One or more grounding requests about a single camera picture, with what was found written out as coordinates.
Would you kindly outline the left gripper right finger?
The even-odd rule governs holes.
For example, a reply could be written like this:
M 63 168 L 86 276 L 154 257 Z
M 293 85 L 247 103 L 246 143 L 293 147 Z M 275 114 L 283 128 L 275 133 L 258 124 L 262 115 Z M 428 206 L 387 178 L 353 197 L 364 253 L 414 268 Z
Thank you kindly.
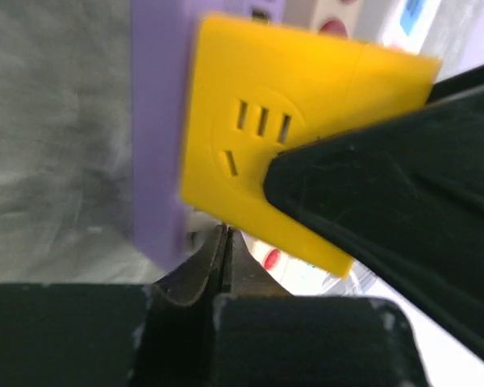
M 150 288 L 139 386 L 426 386 L 404 313 L 383 298 L 298 297 L 229 227 Z

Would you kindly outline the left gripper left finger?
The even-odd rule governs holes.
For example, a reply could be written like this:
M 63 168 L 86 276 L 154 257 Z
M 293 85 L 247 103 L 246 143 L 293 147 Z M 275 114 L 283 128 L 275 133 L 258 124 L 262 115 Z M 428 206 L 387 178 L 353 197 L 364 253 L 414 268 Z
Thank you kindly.
M 0 386 L 205 386 L 227 228 L 152 284 L 0 284 Z

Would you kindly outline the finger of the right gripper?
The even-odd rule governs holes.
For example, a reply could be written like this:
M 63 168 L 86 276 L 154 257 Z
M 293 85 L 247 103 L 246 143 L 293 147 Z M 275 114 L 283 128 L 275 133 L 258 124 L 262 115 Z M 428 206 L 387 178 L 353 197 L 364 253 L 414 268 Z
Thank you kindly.
M 484 65 L 420 110 L 282 153 L 263 188 L 484 360 Z

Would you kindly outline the beige red-socket power strip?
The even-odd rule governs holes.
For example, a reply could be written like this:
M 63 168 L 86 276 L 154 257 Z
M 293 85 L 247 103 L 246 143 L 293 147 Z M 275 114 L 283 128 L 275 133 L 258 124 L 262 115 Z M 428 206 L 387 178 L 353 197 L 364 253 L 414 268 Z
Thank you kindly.
M 352 35 L 360 1 L 243 1 L 242 12 L 262 23 L 284 23 L 318 34 Z

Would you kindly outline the white multicolour power strip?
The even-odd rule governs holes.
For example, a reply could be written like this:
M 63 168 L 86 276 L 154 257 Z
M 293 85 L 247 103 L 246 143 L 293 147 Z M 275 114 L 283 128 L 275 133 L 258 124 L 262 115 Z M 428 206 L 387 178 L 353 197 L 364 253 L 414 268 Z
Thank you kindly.
M 439 1 L 360 1 L 357 25 L 350 36 L 417 54 L 440 7 Z M 363 264 L 355 262 L 347 279 L 297 260 L 286 258 L 279 282 L 294 295 L 362 295 L 376 281 Z

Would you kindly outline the yellow cube adapter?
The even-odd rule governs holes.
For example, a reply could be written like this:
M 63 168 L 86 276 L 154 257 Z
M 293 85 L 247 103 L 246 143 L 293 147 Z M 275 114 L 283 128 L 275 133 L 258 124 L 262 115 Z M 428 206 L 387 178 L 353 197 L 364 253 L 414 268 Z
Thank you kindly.
M 280 152 L 419 109 L 439 59 L 210 13 L 196 40 L 185 125 L 184 202 L 346 277 L 352 258 L 265 199 Z

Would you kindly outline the purple white socket adapter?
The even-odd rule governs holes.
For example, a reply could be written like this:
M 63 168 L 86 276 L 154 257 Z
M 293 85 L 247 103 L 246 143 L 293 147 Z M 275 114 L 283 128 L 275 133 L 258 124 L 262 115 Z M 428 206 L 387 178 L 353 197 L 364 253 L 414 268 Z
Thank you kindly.
M 184 259 L 177 194 L 194 39 L 208 11 L 283 20 L 283 1 L 134 1 L 131 4 L 133 241 L 169 272 Z

